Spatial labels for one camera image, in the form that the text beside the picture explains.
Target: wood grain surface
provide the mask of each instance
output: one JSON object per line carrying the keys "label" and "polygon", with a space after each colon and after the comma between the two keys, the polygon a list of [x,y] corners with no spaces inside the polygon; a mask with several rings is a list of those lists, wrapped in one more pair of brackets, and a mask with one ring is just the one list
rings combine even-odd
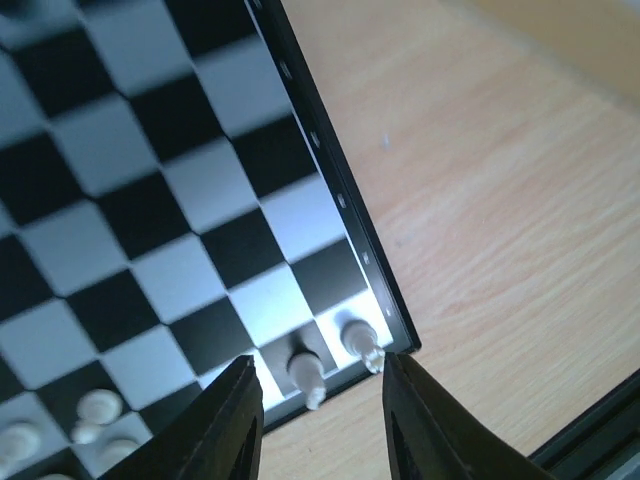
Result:
{"label": "wood grain surface", "polygon": [[[461,0],[640,107],[638,0]],[[633,10],[631,2],[637,3]]]}
{"label": "wood grain surface", "polygon": [[[531,453],[640,367],[640,115],[457,5],[283,3],[416,358]],[[389,478],[381,378],[267,436],[260,477]]]}

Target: white chess piece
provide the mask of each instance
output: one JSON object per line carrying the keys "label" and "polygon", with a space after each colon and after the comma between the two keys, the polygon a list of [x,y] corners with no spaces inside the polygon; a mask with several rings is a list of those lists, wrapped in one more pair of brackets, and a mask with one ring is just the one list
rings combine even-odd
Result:
{"label": "white chess piece", "polygon": [[133,440],[121,438],[107,444],[100,452],[99,460],[104,471],[109,470],[138,449],[139,445]]}
{"label": "white chess piece", "polygon": [[78,417],[95,425],[108,425],[122,413],[122,399],[111,390],[92,390],[78,402]]}
{"label": "white chess piece", "polygon": [[0,433],[0,458],[11,466],[33,457],[41,443],[40,430],[34,424],[14,423]]}
{"label": "white chess piece", "polygon": [[0,457],[0,480],[9,478],[9,472],[13,464],[4,457]]}
{"label": "white chess piece", "polygon": [[384,369],[384,350],[378,345],[378,334],[363,320],[348,323],[342,330],[342,344],[354,357],[360,357],[371,373]]}
{"label": "white chess piece", "polygon": [[327,396],[323,373],[322,362],[312,353],[300,353],[289,362],[291,381],[306,395],[309,410],[317,410]]}
{"label": "white chess piece", "polygon": [[88,445],[95,442],[103,430],[102,425],[78,420],[71,431],[71,440],[77,445]]}

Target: chess pawn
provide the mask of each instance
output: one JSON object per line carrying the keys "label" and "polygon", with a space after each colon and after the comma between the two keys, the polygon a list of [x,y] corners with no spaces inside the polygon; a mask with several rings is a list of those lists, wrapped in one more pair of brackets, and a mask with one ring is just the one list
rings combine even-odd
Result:
{"label": "chess pawn", "polygon": [[293,384],[307,397],[307,408],[317,410],[327,396],[320,359],[313,353],[299,353],[289,361],[288,370]]}
{"label": "chess pawn", "polygon": [[18,422],[0,433],[0,464],[12,466],[33,457],[40,449],[40,430],[29,422]]}
{"label": "chess pawn", "polygon": [[378,334],[363,320],[348,323],[341,334],[342,345],[354,357],[359,357],[371,373],[384,368],[384,350],[378,345]]}
{"label": "chess pawn", "polygon": [[6,480],[9,478],[9,472],[11,471],[13,463],[5,457],[0,457],[0,480]]}
{"label": "chess pawn", "polygon": [[109,425],[122,413],[122,399],[111,390],[92,390],[80,399],[77,412],[84,422]]}
{"label": "chess pawn", "polygon": [[78,420],[71,430],[71,440],[76,445],[88,445],[95,442],[103,430],[104,426],[102,425]]}
{"label": "chess pawn", "polygon": [[122,399],[110,390],[92,390],[78,402],[77,413],[79,420],[71,431],[71,440],[77,445],[87,445],[98,439],[105,425],[120,416]]}

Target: black square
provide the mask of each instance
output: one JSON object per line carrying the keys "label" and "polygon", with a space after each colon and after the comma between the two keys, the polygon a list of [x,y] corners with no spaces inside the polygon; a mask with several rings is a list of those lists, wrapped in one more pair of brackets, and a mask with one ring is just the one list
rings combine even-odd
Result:
{"label": "black square", "polygon": [[227,297],[171,324],[171,332],[197,375],[253,347]]}
{"label": "black square", "polygon": [[316,166],[293,116],[232,140],[258,197],[316,173]]}
{"label": "black square", "polygon": [[315,321],[303,325],[260,349],[264,363],[269,367],[273,379],[285,396],[297,390],[289,378],[289,361],[294,355],[303,352],[314,353],[322,362],[325,374],[338,368]]}
{"label": "black square", "polygon": [[160,323],[128,270],[74,293],[67,302],[100,352]]}
{"label": "black square", "polygon": [[202,243],[227,288],[284,261],[259,208],[205,233]]}
{"label": "black square", "polygon": [[297,261],[291,270],[314,315],[367,288],[347,239]]}
{"label": "black square", "polygon": [[189,224],[160,173],[108,193],[98,205],[130,259],[189,232]]}
{"label": "black square", "polygon": [[256,33],[242,1],[166,0],[166,3],[194,57]]}
{"label": "black square", "polygon": [[53,296],[51,288],[16,237],[0,240],[0,265],[0,322]]}
{"label": "black square", "polygon": [[146,91],[131,99],[131,105],[163,162],[222,136],[220,123],[195,75]]}
{"label": "black square", "polygon": [[35,465],[16,473],[11,477],[11,480],[33,480],[34,478],[44,478],[47,475],[56,473],[67,475],[74,480],[93,480],[93,477],[89,475],[89,472],[82,466],[82,463],[70,448],[65,448]]}
{"label": "black square", "polygon": [[[95,361],[41,387],[36,393],[55,421],[71,438],[71,431],[78,420],[78,402],[85,394],[97,388],[111,390],[120,395],[100,362]],[[125,414],[130,411],[130,408],[124,397],[122,395],[120,397],[122,414]]]}
{"label": "black square", "polygon": [[24,387],[0,355],[0,403],[22,393]]}
{"label": "black square", "polygon": [[157,435],[193,402],[202,389],[197,382],[172,393],[140,411],[140,416],[153,435]]}
{"label": "black square", "polygon": [[16,51],[13,58],[49,117],[113,91],[111,78],[80,28]]}
{"label": "black square", "polygon": [[76,0],[82,10],[92,10],[100,7],[112,7],[117,3],[125,3],[130,0]]}
{"label": "black square", "polygon": [[0,151],[0,198],[25,225],[82,198],[51,138],[39,134]]}

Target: white square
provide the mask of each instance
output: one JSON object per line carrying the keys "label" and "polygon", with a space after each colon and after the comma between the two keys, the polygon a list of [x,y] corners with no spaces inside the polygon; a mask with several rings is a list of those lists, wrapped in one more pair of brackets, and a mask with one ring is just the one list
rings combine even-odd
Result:
{"label": "white square", "polygon": [[95,442],[88,445],[73,445],[72,448],[91,476],[98,478],[107,471],[100,461],[100,454],[109,443],[124,438],[142,446],[151,439],[151,436],[140,415],[129,412],[107,426]]}
{"label": "white square", "polygon": [[193,234],[136,260],[133,274],[165,323],[212,303],[225,292],[211,259]]}
{"label": "white square", "polygon": [[25,392],[0,405],[0,431],[14,423],[25,421],[40,432],[40,448],[33,457],[10,466],[7,472],[3,470],[2,473],[7,475],[3,478],[8,478],[68,446],[66,436],[33,392]]}
{"label": "white square", "polygon": [[261,347],[313,318],[289,265],[275,267],[229,293],[254,345]]}
{"label": "white square", "polygon": [[191,70],[164,2],[119,2],[89,17],[89,33],[116,85],[131,94]]}
{"label": "white square", "polygon": [[187,359],[164,326],[107,352],[105,369],[134,410],[141,410],[195,380]]}
{"label": "white square", "polygon": [[22,238],[59,295],[70,295],[126,266],[100,210],[82,201],[23,230]]}
{"label": "white square", "polygon": [[165,176],[191,228],[198,233],[253,210],[258,204],[227,139],[172,162]]}
{"label": "white square", "polygon": [[0,149],[35,132],[43,123],[40,109],[13,66],[9,57],[0,52]]}
{"label": "white square", "polygon": [[[265,363],[262,355],[257,349],[251,349],[247,352],[241,353],[240,355],[253,355],[253,359],[256,367],[256,376],[258,377],[258,381],[260,382],[260,387],[262,388],[262,406],[264,411],[266,412],[270,408],[275,407],[279,403],[284,401],[284,396],[278,388],[273,375],[271,375],[271,371],[269,367]],[[213,381],[220,376],[222,372],[231,364],[233,360],[229,360],[223,365],[217,366],[211,371],[205,373],[200,378],[198,378],[198,383],[200,387],[204,390],[207,388]]]}
{"label": "white square", "polygon": [[291,102],[269,50],[258,36],[198,61],[198,74],[230,137],[291,112]]}
{"label": "white square", "polygon": [[62,300],[51,300],[2,323],[0,352],[30,389],[82,367],[97,355]]}
{"label": "white square", "polygon": [[77,23],[78,14],[72,0],[29,0],[26,17],[12,19],[0,15],[0,42],[9,48],[18,48]]}
{"label": "white square", "polygon": [[316,324],[338,368],[348,367],[359,360],[345,350],[340,339],[342,329],[353,320],[364,320],[371,325],[378,334],[379,346],[384,348],[393,343],[393,336],[373,292],[359,293],[316,317]]}
{"label": "white square", "polygon": [[96,197],[158,165],[131,108],[116,95],[56,120],[54,134],[83,189]]}
{"label": "white square", "polygon": [[313,175],[269,196],[262,211],[289,262],[345,236],[333,196],[320,175]]}

